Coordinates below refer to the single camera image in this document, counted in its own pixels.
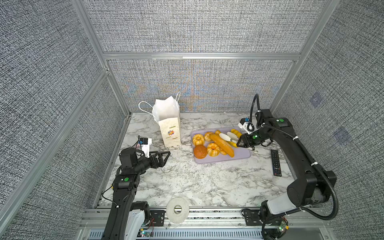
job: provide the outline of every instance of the tv remote control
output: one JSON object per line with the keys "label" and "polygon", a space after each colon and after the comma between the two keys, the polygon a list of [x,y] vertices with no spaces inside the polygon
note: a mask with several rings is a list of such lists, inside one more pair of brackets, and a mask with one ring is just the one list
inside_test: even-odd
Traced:
{"label": "tv remote control", "polygon": [[281,177],[279,152],[277,150],[271,149],[271,158],[273,174],[275,176]]}

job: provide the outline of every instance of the aluminum frame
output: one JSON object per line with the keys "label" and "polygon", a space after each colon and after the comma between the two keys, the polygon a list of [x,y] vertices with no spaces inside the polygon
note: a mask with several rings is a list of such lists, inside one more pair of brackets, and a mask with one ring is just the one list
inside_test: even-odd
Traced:
{"label": "aluminum frame", "polygon": [[[104,68],[107,68],[108,70],[110,70],[106,59],[104,59],[103,57],[103,48],[101,46],[99,38],[96,35],[94,27],[91,24],[91,20],[89,18],[89,15],[85,9],[83,2],[81,0],[71,0],[71,2],[76,10],[77,15],[79,16],[80,22],[83,25],[86,34],[88,35],[88,38],[92,44],[93,50],[95,51],[96,56],[100,61],[100,64]],[[112,86],[112,90],[115,93],[116,99],[118,100],[122,111],[125,113],[126,116],[129,116],[131,111],[129,110],[127,101],[125,100],[125,97],[119,87],[118,82],[116,81],[116,78],[114,77],[113,74],[110,74],[108,75],[108,80]]]}
{"label": "aluminum frame", "polygon": [[[260,229],[261,226],[246,226],[244,217],[240,211],[249,207],[191,207],[187,220],[181,224],[174,224],[167,219],[165,214],[164,226],[154,227],[155,229],[218,229],[218,228],[246,228]],[[151,210],[165,210],[165,207],[151,208]],[[324,215],[321,208],[311,208],[316,213]],[[81,220],[76,239],[88,237],[91,229],[105,228],[110,209],[86,209]],[[319,228],[323,238],[336,240],[333,229],[326,221],[318,219],[307,212],[297,212],[287,215],[290,228]],[[266,228],[275,228],[275,226],[266,226]]]}
{"label": "aluminum frame", "polygon": [[112,59],[151,59],[151,60],[299,60],[300,53],[128,53],[105,52],[103,58]]}
{"label": "aluminum frame", "polygon": [[275,112],[277,106],[283,99],[284,94],[287,92],[289,86],[295,79],[297,73],[299,72],[301,66],[305,62],[305,59],[307,58],[308,54],[310,53],[313,45],[315,44],[316,40],[320,36],[322,30],[324,29],[325,25],[327,24],[329,18],[331,17],[333,11],[339,4],[340,0],[328,0],[322,9],[321,13],[319,14],[319,17],[316,20],[315,25],[313,26],[310,34],[308,35],[308,38],[303,46],[303,49],[301,50],[301,56],[297,62],[294,62],[292,64],[292,67],[290,71],[288,72],[287,77],[283,81],[280,89],[277,91],[274,99],[271,102],[271,105],[269,109],[271,110],[272,114]]}
{"label": "aluminum frame", "polygon": [[[329,236],[332,236],[329,234],[326,230],[331,230],[331,228],[318,228],[320,236],[314,236],[314,239],[320,239],[321,237],[323,240],[329,240],[329,239],[336,239]],[[88,240],[98,240],[101,238],[102,234],[104,233],[104,229],[88,229],[89,233],[84,238],[76,238],[78,240],[82,239],[85,240],[86,238]],[[295,236],[287,236],[289,239],[295,238],[298,239],[298,233],[295,233]],[[234,240],[234,239],[242,239],[242,240],[255,240],[255,239],[263,239],[261,234],[260,228],[232,228],[232,229],[217,229],[217,228],[205,228],[205,229],[183,229],[183,228],[157,228],[156,231],[154,231],[154,234],[151,238],[149,237],[137,237],[138,240],[143,239],[212,239],[212,240],[222,240],[222,239],[228,239],[228,240]]]}
{"label": "aluminum frame", "polygon": [[73,129],[77,120],[83,114],[85,108],[88,106],[89,102],[96,94],[96,91],[99,89],[103,80],[107,76],[107,69],[100,71],[96,80],[84,93],[83,97],[77,103],[76,107],[65,119],[64,123],[60,126],[59,130],[43,149],[39,157],[36,159],[35,163],[31,166],[29,171],[24,175],[22,180],[13,190],[12,194],[5,201],[4,205],[0,209],[0,238],[3,236],[7,227],[19,211],[20,207],[23,205],[25,199],[29,196],[40,177],[44,174],[49,163],[52,161],[53,157],[61,147],[61,145],[66,140],[68,134]]}
{"label": "aluminum frame", "polygon": [[129,125],[129,122],[131,121],[131,118],[132,118],[132,114],[130,114],[124,120],[124,124],[123,124],[121,132],[119,134],[119,138],[118,138],[118,140],[116,142],[115,149],[113,150],[111,159],[109,160],[109,164],[108,164],[108,167],[107,167],[107,169],[105,171],[104,178],[103,178],[103,180],[101,182],[99,190],[97,192],[96,199],[93,202],[93,207],[94,208],[97,208],[97,206],[99,204],[99,201],[100,201],[100,198],[101,198],[101,193],[102,193],[102,191],[104,191],[104,189],[105,189],[105,187],[106,187],[106,185],[108,183],[109,177],[111,176],[113,167],[114,167],[115,162],[116,162],[116,158],[118,157],[118,154],[119,154],[119,151],[120,151],[120,148],[121,148],[121,144],[122,144],[122,142],[124,140],[125,133],[127,132],[128,125]]}

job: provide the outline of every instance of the round bun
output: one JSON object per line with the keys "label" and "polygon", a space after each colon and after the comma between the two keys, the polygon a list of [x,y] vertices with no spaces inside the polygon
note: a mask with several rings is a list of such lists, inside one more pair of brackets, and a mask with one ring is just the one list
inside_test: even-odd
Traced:
{"label": "round bun", "polygon": [[223,154],[223,155],[227,154],[226,152],[224,152],[224,150],[222,148],[220,148],[220,153]]}
{"label": "round bun", "polygon": [[204,145],[197,145],[193,149],[193,154],[195,155],[196,158],[202,159],[207,156],[207,149],[204,147]]}
{"label": "round bun", "polygon": [[197,146],[197,145],[203,145],[205,142],[204,140],[204,136],[201,135],[201,134],[196,134],[195,136],[193,136],[192,138],[192,143],[193,145]]}
{"label": "round bun", "polygon": [[206,142],[212,142],[212,139],[209,137],[209,135],[214,134],[213,132],[206,132],[204,134],[204,139]]}
{"label": "round bun", "polygon": [[216,143],[212,142],[207,146],[207,153],[211,157],[216,157],[220,153],[220,147]]}

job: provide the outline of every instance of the paper bag handle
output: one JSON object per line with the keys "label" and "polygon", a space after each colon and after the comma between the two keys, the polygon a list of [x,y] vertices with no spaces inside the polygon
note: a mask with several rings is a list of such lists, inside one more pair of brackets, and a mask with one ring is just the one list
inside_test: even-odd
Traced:
{"label": "paper bag handle", "polygon": [[178,93],[176,94],[176,97],[175,97],[176,102],[179,102],[180,96],[181,96],[181,94],[180,94],[180,92],[178,92]]}
{"label": "paper bag handle", "polygon": [[139,109],[141,110],[141,111],[143,111],[143,112],[146,112],[146,113],[149,113],[150,115],[152,115],[153,117],[155,117],[152,113],[150,113],[150,112],[147,112],[147,111],[145,111],[145,110],[143,110],[143,109],[141,109],[141,107],[140,107],[140,103],[146,103],[146,104],[148,104],[149,106],[151,106],[151,108],[153,108],[153,106],[152,105],[150,105],[149,103],[147,103],[146,101],[141,101],[141,102],[139,102]]}

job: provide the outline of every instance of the vent grille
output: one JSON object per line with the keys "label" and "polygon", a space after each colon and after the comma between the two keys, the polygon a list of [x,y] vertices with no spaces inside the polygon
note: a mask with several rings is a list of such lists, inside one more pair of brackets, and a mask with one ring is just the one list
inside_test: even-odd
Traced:
{"label": "vent grille", "polygon": [[[104,230],[93,229],[89,240],[101,239]],[[155,229],[151,239],[255,239],[262,238],[261,230],[247,229]]]}

